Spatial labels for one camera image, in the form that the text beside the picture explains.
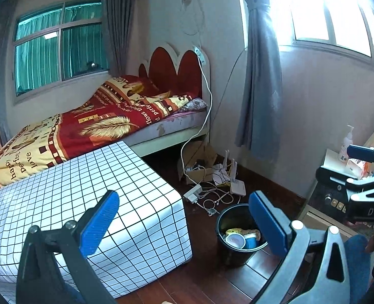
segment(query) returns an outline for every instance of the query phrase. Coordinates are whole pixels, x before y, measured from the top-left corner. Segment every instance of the jeans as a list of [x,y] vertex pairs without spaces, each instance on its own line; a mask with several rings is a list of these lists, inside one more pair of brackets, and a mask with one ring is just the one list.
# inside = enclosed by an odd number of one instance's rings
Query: jeans
[[366,293],[370,278],[370,253],[365,252],[367,239],[354,235],[344,243],[350,279],[350,304],[357,304]]

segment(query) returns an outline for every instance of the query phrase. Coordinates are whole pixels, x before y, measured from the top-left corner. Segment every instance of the window frame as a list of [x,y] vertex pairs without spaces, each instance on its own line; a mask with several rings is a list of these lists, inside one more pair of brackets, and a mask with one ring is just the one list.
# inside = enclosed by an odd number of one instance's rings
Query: window frame
[[[14,82],[13,102],[14,102],[14,105],[32,97],[32,96],[36,96],[36,95],[38,95],[42,92],[49,91],[49,90],[54,89],[56,87],[61,87],[61,86],[68,85],[68,84],[77,80],[80,77],[90,77],[90,76],[93,76],[93,75],[96,75],[96,74],[108,74],[109,73],[109,70],[97,70],[97,71],[93,71],[93,72],[88,72],[88,73],[84,73],[84,74],[75,75],[75,76],[72,76],[72,77],[69,77],[69,78],[63,80],[62,54],[61,54],[61,51],[62,51],[62,39],[61,39],[62,38],[62,30],[68,29],[68,28],[73,28],[73,27],[78,27],[78,26],[94,25],[94,24],[101,24],[102,23],[102,18],[81,19],[79,21],[63,23],[66,4],[68,4],[69,6],[72,6],[73,4],[85,4],[85,3],[93,3],[93,2],[101,2],[101,0],[65,0],[63,2],[56,3],[56,4],[53,4],[51,6],[47,6],[44,9],[34,10],[34,11],[31,11],[29,13],[26,13],[24,15],[21,15],[21,16],[17,17],[17,19],[15,21],[15,27],[14,27],[14,32],[13,32],[13,41],[12,41],[12,50],[13,50],[13,59],[14,59],[14,62],[13,62],[13,65],[14,65],[14,70],[13,70],[13,82]],[[23,38],[20,38],[18,40],[15,39],[17,37],[18,24],[19,24],[20,21],[23,21],[25,19],[34,17],[36,15],[39,15],[39,14],[42,14],[42,13],[45,13],[45,12],[48,12],[48,11],[51,11],[51,10],[54,10],[54,9],[57,9],[57,8],[62,10],[62,12],[60,14],[60,20],[59,20],[58,25],[55,25],[55,26],[48,27],[46,29],[37,31],[37,32],[29,34],[29,35],[27,35]],[[16,58],[15,58],[16,47],[25,43],[25,42],[36,39],[37,37],[41,37],[45,34],[49,34],[49,33],[53,33],[53,32],[58,32],[58,76],[59,76],[59,80],[55,81],[55,82],[52,82],[52,83],[48,83],[48,84],[43,85],[39,88],[33,89],[29,92],[26,92],[26,93],[23,93],[23,94],[17,96],[17,88],[16,88],[16,69],[17,69],[17,65],[16,65]]]
[[[245,17],[246,17],[246,22],[249,16],[249,10],[247,7],[246,1],[244,1],[244,8],[245,8]],[[352,58],[354,60],[363,62],[364,64],[367,64],[373,71],[374,71],[374,45],[373,45],[373,38],[371,36],[369,24],[367,22],[367,18],[365,15],[365,12],[363,10],[363,7],[358,4],[358,7],[360,9],[363,22],[366,28],[367,32],[367,38],[369,40],[369,46],[370,46],[370,54],[371,56],[367,56],[361,52],[352,50],[350,48],[345,48],[342,46],[336,45],[336,38],[334,36],[334,27],[333,27],[333,22],[332,18],[330,17],[330,11],[324,3],[324,14],[325,14],[325,20],[326,20],[326,27],[328,30],[328,40],[319,40],[319,39],[313,39],[309,38],[309,40],[297,40],[295,36],[295,28],[294,28],[294,19],[291,14],[291,33],[290,33],[290,39],[291,43],[290,44],[279,44],[279,49],[280,51],[290,51],[292,49],[296,48],[306,48],[306,49],[312,49],[312,50],[318,50],[318,51],[323,51],[323,52],[330,52],[337,54],[339,56],[345,56],[348,58]],[[373,12],[374,15],[374,0],[371,1],[371,5],[369,6],[371,8],[371,11]]]

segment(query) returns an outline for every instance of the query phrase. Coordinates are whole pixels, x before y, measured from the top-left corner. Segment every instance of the nightstand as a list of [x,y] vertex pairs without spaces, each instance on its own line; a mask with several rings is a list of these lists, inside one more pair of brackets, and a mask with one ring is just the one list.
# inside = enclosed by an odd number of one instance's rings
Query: nightstand
[[[345,163],[339,161],[338,153],[330,149],[326,150],[323,165],[338,172],[354,174]],[[374,232],[372,227],[360,225],[355,230],[345,225],[346,202],[346,194],[340,192],[340,189],[336,191],[315,181],[298,219],[312,229],[326,230],[330,225],[335,225],[339,228],[343,241],[358,233],[371,237]]]

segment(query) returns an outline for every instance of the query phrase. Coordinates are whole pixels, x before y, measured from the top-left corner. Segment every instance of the bright window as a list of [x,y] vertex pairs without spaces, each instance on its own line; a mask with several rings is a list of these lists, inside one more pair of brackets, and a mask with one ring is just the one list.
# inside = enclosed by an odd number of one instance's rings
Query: bright window
[[15,91],[108,69],[101,34],[101,2],[64,3],[18,21]]
[[243,40],[244,40],[244,44],[245,44],[245,47],[247,47],[247,44],[248,44],[248,37],[247,37],[247,32],[248,32],[248,27],[249,27],[249,24],[248,24],[248,14],[246,12],[247,10],[247,4],[244,0],[239,0],[239,3],[240,3],[240,12],[242,13],[242,24],[243,24]]
[[280,45],[320,46],[370,58],[374,64],[374,12],[369,0],[270,0],[270,5]]

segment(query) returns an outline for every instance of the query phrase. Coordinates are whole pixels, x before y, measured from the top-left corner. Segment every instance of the feather print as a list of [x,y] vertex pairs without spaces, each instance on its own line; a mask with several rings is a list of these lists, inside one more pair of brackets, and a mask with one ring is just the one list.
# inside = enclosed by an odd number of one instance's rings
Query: feather print
[[127,117],[112,117],[91,124],[84,128],[80,135],[119,139],[131,131],[131,126],[138,127],[136,124],[132,124]]
[[74,114],[79,114],[79,113],[85,113],[94,108],[94,105],[89,105],[89,106],[81,106],[75,110],[72,110],[71,112]]

